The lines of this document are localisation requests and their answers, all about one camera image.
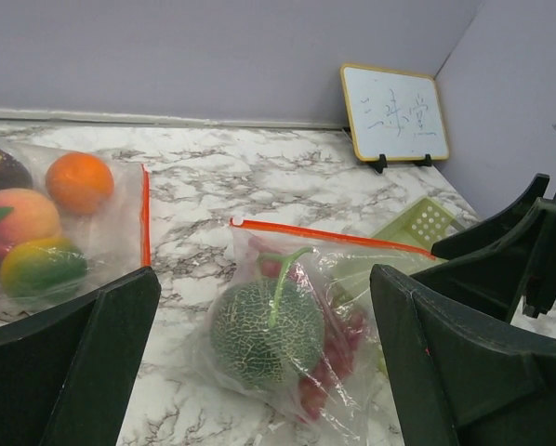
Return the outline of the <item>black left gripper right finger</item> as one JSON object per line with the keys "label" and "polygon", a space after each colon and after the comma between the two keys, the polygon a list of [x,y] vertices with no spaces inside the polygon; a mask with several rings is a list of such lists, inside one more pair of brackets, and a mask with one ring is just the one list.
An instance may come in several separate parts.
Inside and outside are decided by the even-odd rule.
{"label": "black left gripper right finger", "polygon": [[556,446],[556,339],[390,266],[370,290],[405,444]]}

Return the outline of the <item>clear zip top bag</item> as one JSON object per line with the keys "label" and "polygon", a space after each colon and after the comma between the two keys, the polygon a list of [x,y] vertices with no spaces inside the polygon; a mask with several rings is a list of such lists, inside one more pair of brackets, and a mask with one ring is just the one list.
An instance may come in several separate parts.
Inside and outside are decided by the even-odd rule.
{"label": "clear zip top bag", "polygon": [[[50,199],[60,214],[62,234],[86,256],[88,270],[82,286],[72,298],[60,302],[40,299],[13,299],[0,284],[0,321],[14,321],[80,295],[150,263],[150,184],[142,164],[100,158],[112,171],[114,192],[111,199],[91,216],[70,213],[59,206],[46,190],[47,169],[70,151],[0,138],[0,149],[20,161],[31,173],[33,187]],[[0,267],[5,256],[0,256]]]}

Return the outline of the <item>peach orange pink fruit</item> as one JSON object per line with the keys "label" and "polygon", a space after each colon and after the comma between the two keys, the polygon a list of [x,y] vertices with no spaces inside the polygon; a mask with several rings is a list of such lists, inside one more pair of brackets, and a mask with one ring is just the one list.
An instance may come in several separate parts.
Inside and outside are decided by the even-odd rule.
{"label": "peach orange pink fruit", "polygon": [[57,206],[30,189],[0,190],[0,256],[13,247],[62,234]]}

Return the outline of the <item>dark purple plum fruit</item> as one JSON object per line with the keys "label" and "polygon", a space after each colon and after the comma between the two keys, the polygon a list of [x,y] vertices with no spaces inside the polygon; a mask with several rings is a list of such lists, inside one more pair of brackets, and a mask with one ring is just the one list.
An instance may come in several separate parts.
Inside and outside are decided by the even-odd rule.
{"label": "dark purple plum fruit", "polygon": [[0,190],[32,187],[33,178],[28,169],[12,155],[0,149]]}

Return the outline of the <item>clear zip bag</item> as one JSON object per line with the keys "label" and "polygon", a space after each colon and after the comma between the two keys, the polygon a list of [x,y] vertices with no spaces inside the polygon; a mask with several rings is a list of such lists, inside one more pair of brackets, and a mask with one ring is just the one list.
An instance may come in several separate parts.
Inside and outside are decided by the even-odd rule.
{"label": "clear zip bag", "polygon": [[209,385],[258,400],[327,445],[365,445],[385,360],[369,276],[436,264],[419,246],[240,217],[236,265],[190,334],[187,361]]}
{"label": "clear zip bag", "polygon": [[[70,151],[0,138],[0,149],[20,161],[31,173],[33,187],[50,199],[60,214],[62,234],[86,256],[88,270],[82,286],[72,298],[60,302],[40,299],[13,299],[0,284],[0,321],[14,321],[80,295],[150,263],[150,184],[142,164],[100,158],[112,171],[114,192],[111,199],[91,216],[70,213],[59,206],[46,190],[47,169]],[[5,256],[0,256],[0,267]]]}

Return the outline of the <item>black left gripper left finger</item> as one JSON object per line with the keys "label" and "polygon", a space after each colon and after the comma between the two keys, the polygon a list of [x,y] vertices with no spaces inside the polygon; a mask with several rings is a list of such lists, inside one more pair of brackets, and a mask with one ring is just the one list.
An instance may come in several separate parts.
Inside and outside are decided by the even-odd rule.
{"label": "black left gripper left finger", "polygon": [[0,445],[114,445],[161,295],[150,267],[0,327]]}

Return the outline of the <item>green netted melon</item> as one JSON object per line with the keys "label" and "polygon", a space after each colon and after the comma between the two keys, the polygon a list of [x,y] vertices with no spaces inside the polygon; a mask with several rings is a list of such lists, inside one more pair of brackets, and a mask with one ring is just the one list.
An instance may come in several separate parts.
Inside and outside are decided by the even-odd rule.
{"label": "green netted melon", "polygon": [[324,315],[313,290],[289,278],[303,247],[289,255],[262,254],[254,279],[218,298],[209,339],[219,369],[241,386],[278,387],[312,371],[321,359]]}

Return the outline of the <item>yellow green mango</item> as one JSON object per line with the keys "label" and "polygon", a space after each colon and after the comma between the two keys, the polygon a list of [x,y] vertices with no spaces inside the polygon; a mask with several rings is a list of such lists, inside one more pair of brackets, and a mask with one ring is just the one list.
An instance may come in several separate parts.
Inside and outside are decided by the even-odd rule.
{"label": "yellow green mango", "polygon": [[85,254],[69,239],[36,239],[7,253],[0,267],[0,284],[13,299],[60,302],[76,295],[87,270]]}

